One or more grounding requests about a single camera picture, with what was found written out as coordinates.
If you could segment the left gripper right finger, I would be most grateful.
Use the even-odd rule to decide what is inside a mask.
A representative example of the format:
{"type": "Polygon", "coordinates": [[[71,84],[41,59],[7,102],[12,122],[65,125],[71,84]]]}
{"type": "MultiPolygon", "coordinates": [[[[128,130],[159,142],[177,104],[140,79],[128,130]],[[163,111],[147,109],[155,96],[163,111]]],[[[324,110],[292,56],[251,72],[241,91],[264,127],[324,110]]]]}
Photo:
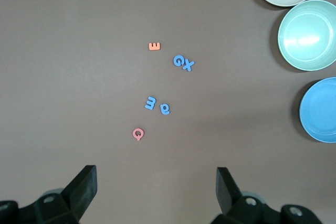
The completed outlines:
{"type": "Polygon", "coordinates": [[[216,197],[222,211],[216,223],[321,223],[306,207],[284,205],[278,212],[254,196],[244,196],[226,167],[217,168],[216,197]]]}

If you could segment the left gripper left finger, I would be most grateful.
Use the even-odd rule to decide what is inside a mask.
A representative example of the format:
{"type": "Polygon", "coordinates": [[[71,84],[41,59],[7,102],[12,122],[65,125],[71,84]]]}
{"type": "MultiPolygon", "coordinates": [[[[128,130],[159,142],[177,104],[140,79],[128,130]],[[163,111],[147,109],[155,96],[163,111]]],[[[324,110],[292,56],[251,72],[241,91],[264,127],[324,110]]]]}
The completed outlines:
{"type": "Polygon", "coordinates": [[[97,190],[97,167],[87,165],[61,192],[43,195],[26,207],[1,201],[1,223],[79,223],[97,190]]]}

